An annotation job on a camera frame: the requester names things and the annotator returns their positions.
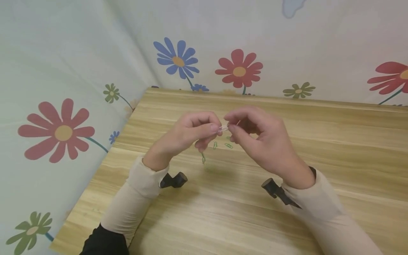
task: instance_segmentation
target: green flower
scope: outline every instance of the green flower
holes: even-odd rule
[[[106,84],[105,87],[108,89],[103,91],[103,93],[107,95],[105,98],[106,102],[112,104],[114,99],[119,100],[119,89],[115,89],[115,85],[113,83],[110,86],[109,84]]]
[[[309,92],[312,92],[316,87],[309,87],[310,83],[305,82],[301,88],[297,84],[292,85],[293,89],[284,89],[283,93],[285,93],[286,97],[291,97],[293,98],[305,98],[306,96],[310,96]]]
[[[16,229],[24,230],[24,232],[17,234],[6,241],[6,244],[12,244],[20,240],[14,249],[14,255],[22,254],[25,249],[31,250],[37,242],[37,234],[45,235],[51,227],[47,227],[52,222],[52,218],[48,219],[50,213],[46,213],[42,219],[41,213],[32,212],[30,215],[31,224],[27,221],[21,222]]]

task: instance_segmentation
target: flower stem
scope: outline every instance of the flower stem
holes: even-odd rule
[[[95,141],[93,138],[91,137],[85,137],[85,139],[88,139],[89,141],[93,142],[94,144],[98,145],[99,147],[101,147],[104,151],[106,151],[106,153],[108,153],[108,150],[103,147],[102,144],[100,144],[99,142]]]
[[[385,102],[387,102],[388,100],[390,100],[391,98],[395,97],[396,95],[400,94],[402,92],[402,89],[400,89],[399,91],[397,91],[394,95],[390,96],[389,98],[385,99],[384,101],[382,101],[379,104],[383,104]]]
[[[50,240],[50,242],[54,241],[54,238],[52,237],[52,235],[50,235],[48,232],[45,233],[45,237]]]
[[[190,88],[191,90],[193,90],[193,84],[191,83],[190,79],[188,78],[188,76],[186,75],[187,81],[190,83]]]
[[[130,109],[132,109],[132,111],[134,110],[133,107],[130,105],[130,103],[124,97],[122,97],[121,95],[118,95],[118,96],[120,96],[123,100],[125,100],[125,102],[130,106]]]

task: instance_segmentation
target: floral wallpaper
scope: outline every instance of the floral wallpaper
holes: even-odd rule
[[[407,7],[2,2],[0,251],[55,254],[50,242],[147,88],[405,109]]]

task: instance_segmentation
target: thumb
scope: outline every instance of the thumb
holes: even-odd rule
[[[228,125],[228,129],[234,136],[235,143],[241,145],[244,151],[251,156],[256,146],[256,140],[253,139],[245,130],[237,125]]]
[[[215,123],[202,124],[201,126],[189,128],[187,137],[191,141],[207,138],[216,134],[219,128],[220,127]]]

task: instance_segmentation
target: black sleeve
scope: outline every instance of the black sleeve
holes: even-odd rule
[[[101,224],[85,241],[80,255],[129,255],[125,237],[104,229]]]

